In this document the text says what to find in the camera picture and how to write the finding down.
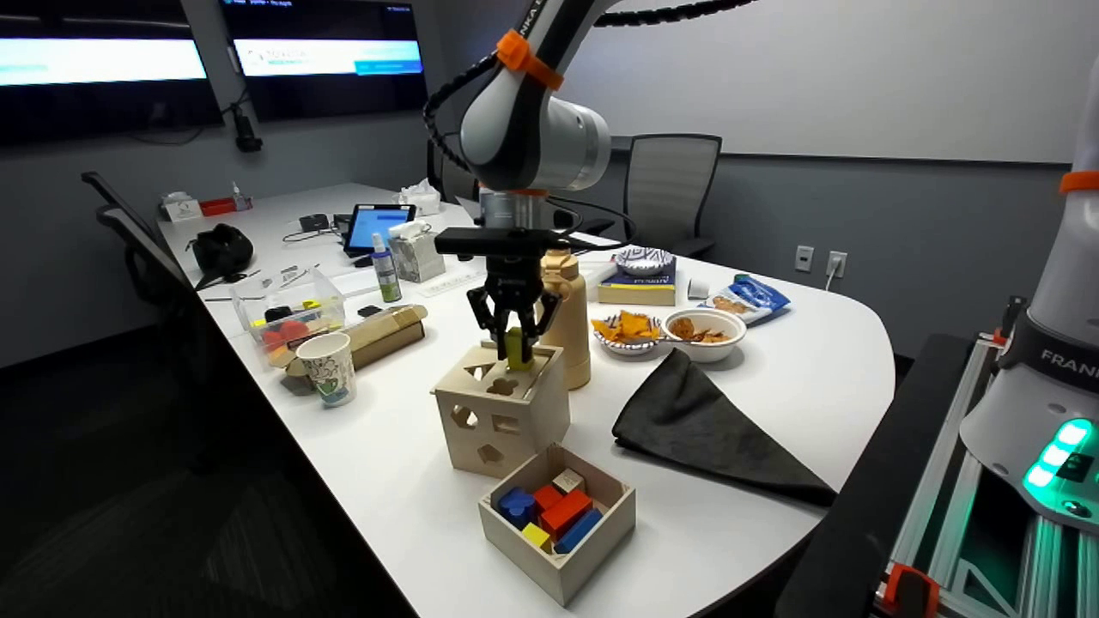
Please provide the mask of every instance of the tablet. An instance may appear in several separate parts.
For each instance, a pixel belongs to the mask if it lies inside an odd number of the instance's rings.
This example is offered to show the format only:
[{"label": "tablet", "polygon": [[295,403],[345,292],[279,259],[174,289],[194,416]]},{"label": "tablet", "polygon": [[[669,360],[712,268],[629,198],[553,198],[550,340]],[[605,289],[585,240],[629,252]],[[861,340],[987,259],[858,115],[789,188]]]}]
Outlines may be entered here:
[{"label": "tablet", "polygon": [[345,235],[348,256],[374,256],[374,235],[390,237],[393,228],[408,224],[417,206],[403,204],[356,204]]}]

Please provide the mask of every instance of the curved table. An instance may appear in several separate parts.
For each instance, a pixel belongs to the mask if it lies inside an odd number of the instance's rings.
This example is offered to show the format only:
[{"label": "curved table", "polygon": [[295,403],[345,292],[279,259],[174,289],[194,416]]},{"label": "curved table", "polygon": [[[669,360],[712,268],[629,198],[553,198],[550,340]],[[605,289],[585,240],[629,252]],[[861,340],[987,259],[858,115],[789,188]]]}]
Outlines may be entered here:
[{"label": "curved table", "polygon": [[[397,198],[397,194],[332,185],[258,198],[258,209],[221,220],[253,240],[265,274],[284,265],[324,268],[348,292],[348,317],[353,317],[356,306],[382,306],[374,272],[353,272],[332,237],[306,245],[284,245],[283,237],[300,228],[303,212],[348,212],[351,204],[371,198]],[[438,228],[471,228],[471,217],[457,206],[430,220]],[[187,245],[212,224],[163,228],[194,281],[200,281],[200,268]],[[607,256],[587,256],[582,272],[593,280],[605,265]],[[737,274],[700,262],[680,262],[680,272],[685,281],[698,280],[712,289]],[[477,497],[494,480],[450,466],[430,395],[459,355],[486,340],[464,294],[480,281],[480,262],[454,259],[448,259],[448,274],[423,286],[407,281],[407,301],[430,310],[426,340],[364,367],[356,397],[332,413],[279,386],[283,371],[265,363],[239,322],[234,301],[224,301],[228,289],[202,292],[212,322],[276,416],[419,615],[691,615],[755,576],[820,522],[820,508],[786,505],[623,454],[613,425],[659,363],[659,355],[623,360],[593,347],[590,386],[569,395],[575,423],[565,448],[632,483],[639,515],[629,543],[559,607],[486,543]],[[789,317],[748,329],[739,359],[708,367],[708,378],[818,476],[841,487],[893,403],[889,337],[881,317],[856,300],[775,280],[764,281],[789,294]],[[590,306],[590,317],[613,313],[617,306]]]}]

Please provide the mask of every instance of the snack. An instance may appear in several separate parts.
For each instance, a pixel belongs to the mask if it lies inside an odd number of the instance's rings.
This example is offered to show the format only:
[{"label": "snack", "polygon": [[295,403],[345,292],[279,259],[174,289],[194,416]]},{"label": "snack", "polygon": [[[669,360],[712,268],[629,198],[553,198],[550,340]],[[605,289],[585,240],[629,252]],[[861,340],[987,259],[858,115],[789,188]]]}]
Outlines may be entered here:
[{"label": "snack", "polygon": [[617,313],[613,320],[590,320],[593,335],[613,345],[648,345],[659,340],[656,322],[646,313]]},{"label": "snack", "polygon": [[691,345],[730,345],[725,335],[698,329],[691,320],[676,320],[669,329],[672,329],[672,337],[691,340]]},{"label": "snack", "polygon": [[748,317],[755,306],[732,300],[732,294],[716,294],[716,310],[732,313],[732,317]]},{"label": "snack", "polygon": [[712,306],[754,325],[785,317],[789,300],[754,274],[737,274],[732,286],[712,300]]}]

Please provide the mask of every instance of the gray carpet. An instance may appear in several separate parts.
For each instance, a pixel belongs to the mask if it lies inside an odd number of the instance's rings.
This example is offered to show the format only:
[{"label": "gray carpet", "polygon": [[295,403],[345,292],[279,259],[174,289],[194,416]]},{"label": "gray carpet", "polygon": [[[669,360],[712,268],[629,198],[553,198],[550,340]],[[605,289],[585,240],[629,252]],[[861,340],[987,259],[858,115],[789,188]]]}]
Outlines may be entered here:
[{"label": "gray carpet", "polygon": [[0,376],[0,615],[413,615],[245,376],[158,335]]}]

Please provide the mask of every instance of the black napkin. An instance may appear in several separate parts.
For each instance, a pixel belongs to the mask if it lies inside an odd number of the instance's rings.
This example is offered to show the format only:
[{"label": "black napkin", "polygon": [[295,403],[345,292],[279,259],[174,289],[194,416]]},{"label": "black napkin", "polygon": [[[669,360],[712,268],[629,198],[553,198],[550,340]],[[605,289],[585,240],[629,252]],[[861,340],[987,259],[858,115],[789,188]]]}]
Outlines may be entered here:
[{"label": "black napkin", "polygon": [[624,450],[703,476],[824,508],[836,502],[814,470],[739,413],[680,349],[646,378],[613,433]]}]

